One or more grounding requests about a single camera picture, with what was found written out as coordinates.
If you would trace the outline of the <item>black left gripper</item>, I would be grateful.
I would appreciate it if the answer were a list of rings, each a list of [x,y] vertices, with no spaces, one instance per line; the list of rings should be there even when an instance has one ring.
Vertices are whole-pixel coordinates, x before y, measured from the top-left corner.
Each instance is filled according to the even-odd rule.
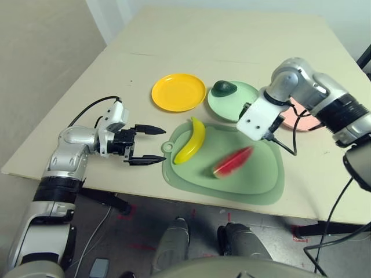
[[[123,161],[128,163],[130,166],[148,166],[166,160],[165,157],[156,155],[134,157],[134,138],[136,132],[148,135],[166,133],[164,129],[151,125],[135,125],[130,129],[120,130],[114,134],[113,140],[108,142],[108,153],[123,156]]]

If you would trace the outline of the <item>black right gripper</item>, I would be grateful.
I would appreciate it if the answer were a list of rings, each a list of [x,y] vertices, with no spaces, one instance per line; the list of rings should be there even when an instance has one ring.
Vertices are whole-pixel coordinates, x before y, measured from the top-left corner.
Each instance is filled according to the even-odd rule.
[[[244,103],[243,108],[238,116],[239,120],[241,119],[241,117],[243,117],[243,115],[246,113],[246,111],[249,109],[250,106],[251,106],[251,103]],[[284,120],[285,118],[282,115],[278,115],[273,121],[273,123],[271,124],[271,126],[268,128],[267,136],[272,137],[275,131],[280,127],[280,125],[282,124]]]

